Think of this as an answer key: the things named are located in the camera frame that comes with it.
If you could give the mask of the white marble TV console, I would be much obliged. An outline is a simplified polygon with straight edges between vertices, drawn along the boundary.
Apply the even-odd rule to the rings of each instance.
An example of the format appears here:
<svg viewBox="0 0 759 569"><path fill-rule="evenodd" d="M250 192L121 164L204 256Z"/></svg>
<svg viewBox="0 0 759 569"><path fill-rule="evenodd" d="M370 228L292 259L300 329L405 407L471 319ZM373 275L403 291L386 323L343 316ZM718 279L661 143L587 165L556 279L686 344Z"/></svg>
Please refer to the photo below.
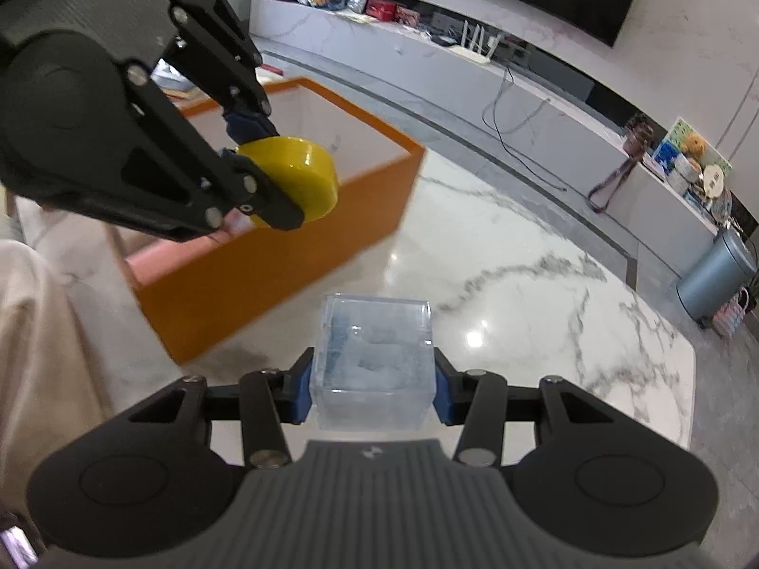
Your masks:
<svg viewBox="0 0 759 569"><path fill-rule="evenodd" d="M614 127L516 72L478 65L390 23L359 23L326 10L252 0L260 49L287 55L354 85L386 85L503 141L558 188L585 195L625 159ZM607 214L679 275L712 246L717 229L647 168L634 168Z"/></svg>

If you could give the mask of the beige clothed person leg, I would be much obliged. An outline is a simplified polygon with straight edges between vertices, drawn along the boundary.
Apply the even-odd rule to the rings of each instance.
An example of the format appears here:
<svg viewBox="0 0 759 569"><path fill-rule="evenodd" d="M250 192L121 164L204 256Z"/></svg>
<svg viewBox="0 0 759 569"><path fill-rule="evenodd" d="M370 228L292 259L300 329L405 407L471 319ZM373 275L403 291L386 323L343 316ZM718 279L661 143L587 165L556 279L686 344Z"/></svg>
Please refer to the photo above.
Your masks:
<svg viewBox="0 0 759 569"><path fill-rule="evenodd" d="M51 453L106 422L68 294L40 254L1 243L1 505L26 515L26 489Z"/></svg>

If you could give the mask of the orange open storage box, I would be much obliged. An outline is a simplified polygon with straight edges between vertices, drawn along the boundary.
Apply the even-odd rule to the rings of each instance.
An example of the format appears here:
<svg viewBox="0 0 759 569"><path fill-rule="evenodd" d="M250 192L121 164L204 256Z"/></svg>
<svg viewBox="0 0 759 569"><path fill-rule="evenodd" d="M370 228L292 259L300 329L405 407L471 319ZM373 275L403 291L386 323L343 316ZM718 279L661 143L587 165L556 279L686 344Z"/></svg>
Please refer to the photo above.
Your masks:
<svg viewBox="0 0 759 569"><path fill-rule="evenodd" d="M426 149L311 78L265 86L277 129L314 141L336 167L336 208L295 231L255 226L171 274L131 286L172 361L188 364L398 230Z"/></svg>

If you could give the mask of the clear acrylic cube box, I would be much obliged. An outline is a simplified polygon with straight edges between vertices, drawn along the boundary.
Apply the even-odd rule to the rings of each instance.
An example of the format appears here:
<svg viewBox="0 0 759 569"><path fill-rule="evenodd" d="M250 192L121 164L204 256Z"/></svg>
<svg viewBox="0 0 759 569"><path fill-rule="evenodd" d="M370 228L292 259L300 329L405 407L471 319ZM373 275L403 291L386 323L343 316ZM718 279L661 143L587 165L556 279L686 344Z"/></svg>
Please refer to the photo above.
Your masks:
<svg viewBox="0 0 759 569"><path fill-rule="evenodd" d="M320 428L406 433L436 395L430 303L328 294L310 375Z"/></svg>

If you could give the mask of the white wifi router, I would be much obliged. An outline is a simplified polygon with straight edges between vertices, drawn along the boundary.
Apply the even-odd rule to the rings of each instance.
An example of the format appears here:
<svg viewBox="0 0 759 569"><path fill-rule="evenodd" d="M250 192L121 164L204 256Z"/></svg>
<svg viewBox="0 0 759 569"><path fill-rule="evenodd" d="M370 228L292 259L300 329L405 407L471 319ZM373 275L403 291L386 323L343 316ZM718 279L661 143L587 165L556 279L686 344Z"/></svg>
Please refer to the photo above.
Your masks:
<svg viewBox="0 0 759 569"><path fill-rule="evenodd" d="M464 21L459 43L453 45L450 50L472 63L485 65L493 59L503 37L503 32L489 34L485 26Z"/></svg>

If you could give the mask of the grey metal trash bin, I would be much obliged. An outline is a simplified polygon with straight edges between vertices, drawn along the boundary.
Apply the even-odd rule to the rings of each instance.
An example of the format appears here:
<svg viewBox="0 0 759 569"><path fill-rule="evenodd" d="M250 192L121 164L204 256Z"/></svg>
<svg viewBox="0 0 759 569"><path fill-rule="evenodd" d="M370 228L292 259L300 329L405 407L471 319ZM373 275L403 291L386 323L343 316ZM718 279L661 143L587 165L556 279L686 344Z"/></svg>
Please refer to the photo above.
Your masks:
<svg viewBox="0 0 759 569"><path fill-rule="evenodd" d="M758 271L758 257L735 229L722 229L712 246L676 284L685 312L697 324L709 320Z"/></svg>

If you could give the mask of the teddy bear picture box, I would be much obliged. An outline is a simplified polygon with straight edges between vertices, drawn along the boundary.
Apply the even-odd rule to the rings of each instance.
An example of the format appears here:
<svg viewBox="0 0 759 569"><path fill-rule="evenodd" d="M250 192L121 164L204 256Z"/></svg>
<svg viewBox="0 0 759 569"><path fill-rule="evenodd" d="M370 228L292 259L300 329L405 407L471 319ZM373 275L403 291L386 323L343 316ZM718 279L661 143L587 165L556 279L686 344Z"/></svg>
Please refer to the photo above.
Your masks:
<svg viewBox="0 0 759 569"><path fill-rule="evenodd" d="M654 151L665 183L683 198L710 210L728 192L730 162L690 123L678 117Z"/></svg>

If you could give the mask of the red box on console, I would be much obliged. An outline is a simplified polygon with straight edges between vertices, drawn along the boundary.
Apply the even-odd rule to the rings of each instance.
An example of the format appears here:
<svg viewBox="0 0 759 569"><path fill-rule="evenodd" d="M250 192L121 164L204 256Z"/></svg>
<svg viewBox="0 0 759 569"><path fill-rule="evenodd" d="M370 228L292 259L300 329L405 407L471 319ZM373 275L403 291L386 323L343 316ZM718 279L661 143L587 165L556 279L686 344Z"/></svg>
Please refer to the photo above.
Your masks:
<svg viewBox="0 0 759 569"><path fill-rule="evenodd" d="M381 22L392 22L396 18L398 6L390 0L368 0L365 14Z"/></svg>

